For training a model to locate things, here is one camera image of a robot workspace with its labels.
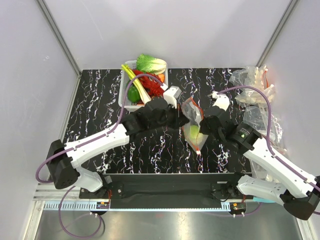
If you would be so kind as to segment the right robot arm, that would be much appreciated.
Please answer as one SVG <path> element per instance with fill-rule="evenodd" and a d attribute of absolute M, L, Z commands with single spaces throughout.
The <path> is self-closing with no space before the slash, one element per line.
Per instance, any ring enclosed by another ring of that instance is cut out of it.
<path fill-rule="evenodd" d="M 226 110 L 212 106 L 204 111 L 200 132 L 214 136 L 226 147 L 257 163 L 278 181 L 269 182 L 236 172 L 221 187 L 223 195 L 241 195 L 270 200 L 300 220 L 308 220 L 320 203 L 320 179 L 295 166 L 280 155 L 253 127 L 234 124 Z"/>

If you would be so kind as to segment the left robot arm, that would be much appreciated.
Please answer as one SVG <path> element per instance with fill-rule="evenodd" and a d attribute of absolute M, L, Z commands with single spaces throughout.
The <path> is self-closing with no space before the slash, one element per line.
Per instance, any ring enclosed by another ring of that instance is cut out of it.
<path fill-rule="evenodd" d="M 106 181 L 99 173 L 83 168 L 83 163 L 108 150 L 129 144 L 146 131 L 161 127 L 179 129 L 188 122 L 181 107 L 156 97 L 103 131 L 65 144 L 56 140 L 51 143 L 46 164 L 53 184 L 57 190 L 76 186 L 88 190 L 97 198 L 103 198 L 108 193 Z"/>

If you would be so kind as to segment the clear zip bag orange zipper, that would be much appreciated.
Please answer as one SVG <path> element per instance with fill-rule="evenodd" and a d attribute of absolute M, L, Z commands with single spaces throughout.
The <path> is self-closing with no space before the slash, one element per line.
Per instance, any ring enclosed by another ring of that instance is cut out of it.
<path fill-rule="evenodd" d="M 190 120 L 189 123 L 185 124 L 182 127 L 183 135 L 185 141 L 191 146 L 191 148 L 195 151 L 197 155 L 201 155 L 201 149 L 204 146 L 208 135 L 203 134 L 201 140 L 192 141 L 188 138 L 188 131 L 191 125 L 199 126 L 200 132 L 200 123 L 203 120 L 203 111 L 202 109 L 195 103 L 192 97 L 188 98 L 181 106 L 182 113 Z"/>

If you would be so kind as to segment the round green cabbage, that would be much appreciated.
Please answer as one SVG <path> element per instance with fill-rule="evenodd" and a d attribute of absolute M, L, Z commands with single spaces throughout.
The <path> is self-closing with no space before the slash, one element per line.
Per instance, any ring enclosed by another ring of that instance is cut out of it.
<path fill-rule="evenodd" d="M 197 125 L 191 125 L 189 127 L 187 136 L 192 141 L 200 141 L 203 138 L 203 134 L 200 133 L 200 127 Z"/>

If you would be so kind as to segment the red toy lobster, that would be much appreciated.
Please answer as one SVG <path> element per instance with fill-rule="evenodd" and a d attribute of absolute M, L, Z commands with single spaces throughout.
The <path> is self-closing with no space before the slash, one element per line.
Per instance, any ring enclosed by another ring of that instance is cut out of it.
<path fill-rule="evenodd" d="M 143 73 L 137 69 L 133 69 L 132 71 L 135 75 Z M 151 75 L 155 76 L 158 80 L 160 80 L 158 75 L 156 74 L 151 74 Z M 163 96 L 164 90 L 161 88 L 161 85 L 157 81 L 146 76 L 140 77 L 139 81 L 151 98 Z"/>

